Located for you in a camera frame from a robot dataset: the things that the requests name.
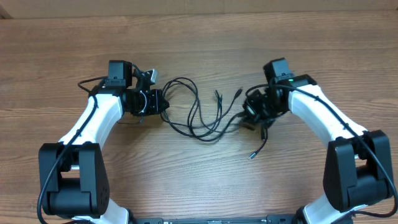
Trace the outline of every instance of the wire end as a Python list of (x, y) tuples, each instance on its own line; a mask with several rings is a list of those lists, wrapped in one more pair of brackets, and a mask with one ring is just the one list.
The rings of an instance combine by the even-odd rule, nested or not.
[(234, 99), (236, 100), (241, 94), (242, 94), (243, 89), (240, 88), (237, 90), (237, 92), (235, 93)]
[(252, 159), (254, 159), (255, 158), (255, 156), (257, 155), (257, 153), (256, 152), (254, 152), (254, 153), (252, 153), (250, 156), (249, 156), (249, 160), (252, 160)]

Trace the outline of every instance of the black cable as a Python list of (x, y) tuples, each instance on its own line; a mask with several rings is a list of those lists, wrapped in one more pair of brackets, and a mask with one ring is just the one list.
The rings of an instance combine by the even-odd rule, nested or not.
[(263, 140), (263, 142), (262, 142), (260, 148), (257, 149), (255, 152), (253, 152), (253, 153), (249, 156), (248, 159), (254, 159), (255, 156), (258, 155), (258, 154), (260, 153), (261, 149), (266, 145), (267, 140), (268, 140), (268, 129), (267, 129), (267, 128), (264, 128), (264, 131), (265, 131), (265, 138), (264, 138), (264, 140)]
[(376, 218), (389, 218), (389, 217), (393, 216), (398, 210), (397, 189), (396, 189), (394, 183), (392, 182), (391, 178), (387, 174), (385, 168), (380, 163), (379, 159), (372, 152), (372, 149), (360, 138), (360, 136), (358, 136), (358, 134), (356, 134), (356, 132), (347, 123), (344, 122), (344, 120), (337, 114), (336, 111), (334, 111), (334, 109), (328, 103), (323, 101), (319, 96), (315, 96), (315, 95), (313, 95), (313, 94), (311, 94), (309, 92), (303, 91), (303, 90), (301, 90), (299, 88), (292, 87), (292, 86), (278, 85), (278, 84), (272, 84), (272, 85), (263, 84), (263, 85), (257, 85), (257, 86), (254, 86), (254, 87), (248, 89), (246, 91), (246, 96), (248, 96), (248, 93), (250, 91), (252, 91), (252, 90), (254, 90), (256, 88), (270, 87), (270, 86), (271, 87), (275, 87), (275, 88), (284, 88), (286, 90), (298, 91), (300, 93), (303, 93), (304, 95), (307, 95), (307, 96), (317, 100), (321, 104), (323, 104), (333, 114), (333, 116), (344, 126), (344, 128), (347, 129), (359, 141), (359, 143), (365, 148), (366, 152), (371, 156), (373, 162), (375, 162), (377, 164), (377, 166), (380, 168), (380, 170), (383, 173), (383, 175), (386, 176), (387, 183), (390, 186), (390, 188), (392, 189), (392, 193), (394, 195), (394, 207), (392, 208), (392, 210), (389, 213), (386, 213), (386, 214), (378, 214), (378, 213), (365, 212), (365, 211), (359, 211), (359, 210), (352, 211), (352, 212), (350, 212), (350, 214), (352, 214), (352, 215), (362, 214), (362, 215), (368, 215), (368, 216), (376, 217)]
[[(100, 85), (103, 85), (104, 83), (104, 79), (107, 77), (98, 77), (98, 78), (92, 78), (89, 80), (83, 80), (81, 82), (78, 83), (78, 86), (82, 89), (87, 91), (88, 93), (90, 92), (88, 89), (86, 89), (85, 87), (83, 87), (81, 84), (83, 83), (88, 83), (88, 82), (92, 82), (95, 80), (102, 80), (100, 82)], [(50, 178), (52, 176), (52, 174), (54, 173), (55, 169), (57, 168), (57, 166), (60, 164), (60, 162), (63, 162), (61, 160), (63, 160), (63, 158), (65, 157), (65, 155), (70, 153), (70, 146), (73, 144), (73, 142), (78, 138), (78, 136), (80, 136), (80, 134), (83, 132), (84, 128), (86, 127), (86, 125), (88, 124), (88, 122), (90, 121), (90, 119), (94, 116), (94, 113), (98, 107), (98, 101), (97, 98), (94, 96), (92, 96), (94, 99), (94, 105), (93, 105), (93, 109), (91, 110), (91, 113), (88, 115), (88, 117), (86, 118), (85, 122), (80, 126), (80, 128), (77, 130), (76, 134), (71, 138), (71, 140), (68, 142), (68, 144), (66, 146), (64, 146), (64, 148), (62, 149), (61, 153), (58, 155), (57, 159), (54, 162), (54, 165), (52, 166), (49, 175), (47, 176), (47, 179), (44, 182), (44, 185), (42, 187), (42, 190), (40, 191), (40, 195), (39, 198), (37, 199), (37, 218), (39, 219), (39, 221), (41, 222), (41, 224), (48, 224), (42, 215), (42, 204), (43, 204), (43, 199), (44, 199), (44, 192), (47, 189), (47, 186), (49, 185), (50, 182)]]
[[(190, 84), (191, 84), (193, 87), (190, 86), (190, 84), (186, 84), (186, 83), (183, 82), (183, 81), (188, 81), (188, 82), (190, 82)], [(233, 100), (232, 100), (230, 106), (228, 107), (228, 109), (227, 109), (224, 113), (223, 113), (223, 106), (222, 106), (223, 97), (222, 97), (222, 96), (218, 93), (218, 91), (216, 90), (216, 91), (215, 91), (215, 96), (216, 96), (216, 99), (217, 99), (217, 113), (216, 113), (216, 118), (215, 118), (214, 121), (212, 121), (212, 122), (206, 124), (206, 123), (204, 122), (204, 120), (203, 120), (203, 116), (202, 116), (202, 113), (201, 113), (200, 100), (199, 100), (199, 97), (198, 97), (198, 88), (197, 88), (196, 84), (195, 84), (191, 79), (185, 78), (185, 77), (178, 77), (178, 78), (175, 78), (175, 79), (173, 79), (173, 80), (167, 82), (167, 83), (165, 84), (165, 86), (163, 87), (163, 90), (162, 90), (162, 92), (163, 92), (163, 97), (166, 96), (166, 94), (167, 94), (167, 92), (168, 92), (169, 89), (171, 89), (173, 86), (177, 86), (177, 85), (183, 85), (183, 86), (187, 87), (187, 88), (193, 93), (193, 95), (195, 96), (195, 101), (193, 102), (192, 107), (191, 107), (191, 109), (190, 109), (190, 112), (189, 112), (189, 114), (188, 114), (187, 123), (186, 123), (186, 124), (171, 122), (171, 121), (170, 121), (170, 118), (169, 118), (169, 116), (168, 116), (168, 114), (167, 114), (167, 112), (166, 112), (166, 110), (163, 111), (163, 112), (160, 114), (160, 117), (162, 118), (162, 120), (165, 121), (165, 122), (167, 122), (167, 123), (169, 123), (169, 125), (170, 125), (174, 130), (176, 130), (178, 133), (180, 133), (180, 134), (182, 134), (182, 135), (184, 135), (184, 136), (191, 137), (191, 138), (196, 138), (196, 139), (201, 140), (201, 141), (211, 142), (211, 141), (215, 141), (215, 140), (220, 139), (225, 133), (231, 133), (231, 132), (236, 131), (236, 130), (239, 129), (239, 127), (237, 127), (237, 128), (232, 129), (232, 130), (227, 130), (227, 129), (224, 127), (224, 129), (223, 129), (222, 131), (219, 131), (219, 130), (218, 130), (218, 127), (219, 127), (219, 125), (220, 125), (220, 123), (221, 123), (221, 120), (230, 112), (230, 110), (231, 110), (231, 108), (232, 108), (232, 106), (233, 106), (235, 100), (236, 100), (236, 99), (238, 98), (238, 96), (242, 93), (242, 89), (239, 89), (239, 90), (235, 93), (234, 98), (233, 98)], [(193, 121), (194, 121), (194, 119), (195, 119), (195, 116), (196, 116), (196, 114), (197, 114), (197, 111), (199, 111), (199, 118), (200, 118), (201, 125), (199, 125), (199, 126), (194, 126), (194, 125), (193, 125)], [(236, 117), (238, 117), (238, 115), (240, 115), (240, 114), (236, 114), (236, 116), (233, 116), (233, 117), (230, 119), (230, 121), (228, 122), (228, 124), (227, 124), (227, 126), (226, 126), (227, 128), (228, 128), (230, 125), (232, 125), (232, 124), (231, 124), (231, 121), (234, 120)], [(188, 128), (189, 133), (186, 133), (186, 132), (182, 131), (182, 130), (179, 129), (177, 126), (183, 126), (183, 127)], [(197, 133), (195, 133), (195, 131), (194, 131), (195, 129), (203, 129), (203, 128), (206, 128), (206, 129), (207, 129), (207, 131), (206, 131), (205, 133), (203, 133), (203, 134), (197, 134)], [(211, 134), (213, 134), (213, 133), (218, 133), (218, 135), (217, 135), (215, 138), (204, 139), (204, 137), (207, 137), (207, 136), (209, 136), (209, 135), (211, 135)]]
[(107, 78), (107, 77), (96, 77), (96, 78), (91, 78), (91, 79), (88, 79), (88, 80), (83, 80), (83, 81), (78, 82), (77, 86), (79, 88), (81, 88), (82, 90), (84, 90), (84, 91), (89, 93), (90, 91), (87, 88), (83, 87), (81, 84), (92, 82), (92, 81), (95, 81), (95, 80), (105, 80), (105, 78)]

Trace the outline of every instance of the table surface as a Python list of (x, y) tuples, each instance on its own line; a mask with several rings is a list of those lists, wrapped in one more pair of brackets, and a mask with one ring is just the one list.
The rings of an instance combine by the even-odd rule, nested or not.
[[(0, 222), (38, 222), (38, 150), (75, 124), (87, 104), (76, 83), (107, 75), (108, 60), (158, 69), (156, 88), (191, 78), (210, 121), (214, 90), (227, 107), (239, 87), (265, 83), (262, 66), (280, 57), (354, 121), (383, 130), (398, 174), (397, 11), (1, 20)], [(176, 88), (170, 117), (184, 122), (192, 102)], [(263, 217), (294, 213), (323, 193), (326, 149), (298, 117), (281, 117), (262, 152), (247, 160), (260, 144), (259, 132), (245, 129), (203, 144), (158, 116), (116, 124), (103, 149), (111, 198), (136, 217)], [(367, 210), (391, 207), (387, 200)], [(396, 222), (398, 215), (383, 220)]]

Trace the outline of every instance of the black mounting plate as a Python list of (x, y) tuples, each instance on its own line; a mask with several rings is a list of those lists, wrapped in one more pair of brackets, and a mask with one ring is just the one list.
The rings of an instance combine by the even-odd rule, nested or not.
[(198, 218), (174, 219), (137, 218), (136, 224), (291, 224), (295, 215), (268, 215), (260, 218)]

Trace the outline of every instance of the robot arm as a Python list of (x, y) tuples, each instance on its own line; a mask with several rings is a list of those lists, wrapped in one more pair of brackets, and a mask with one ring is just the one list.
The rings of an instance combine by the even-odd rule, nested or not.
[[(101, 224), (131, 222), (129, 210), (109, 198), (109, 182), (101, 150), (110, 130), (125, 112), (143, 117), (159, 114), (169, 107), (161, 90), (150, 89), (156, 82), (156, 70), (142, 72), (135, 67), (133, 72), (133, 66), (125, 61), (110, 61), (108, 78), (89, 92), (86, 110), (70, 132), (58, 143), (46, 143), (40, 148), (42, 206), (47, 215)], [(128, 88), (132, 85), (132, 77), (137, 78), (135, 89)], [(85, 128), (76, 138), (78, 129), (85, 122)], [(51, 173), (55, 161), (59, 160), (58, 155), (67, 145), (70, 145), (70, 153), (61, 158)], [(61, 172), (73, 169), (80, 170), (80, 178), (62, 177)], [(49, 183), (44, 187), (47, 177), (50, 177)]]
[[(286, 223), (346, 223), (347, 220), (341, 219), (348, 212), (393, 196), (386, 175), (358, 141), (360, 138), (367, 144), (392, 180), (391, 149), (388, 137), (382, 131), (368, 132), (350, 120), (327, 99), (310, 76), (296, 77), (291, 73), (284, 58), (266, 64), (264, 73), (268, 85), (255, 86), (249, 91), (265, 86), (265, 93), (259, 90), (250, 95), (249, 91), (246, 93), (247, 99), (243, 104), (246, 119), (269, 128), (274, 118), (291, 111), (311, 128), (328, 149), (323, 177), (325, 193), (299, 209), (292, 222)], [(356, 167), (356, 157), (367, 160), (366, 165)]]

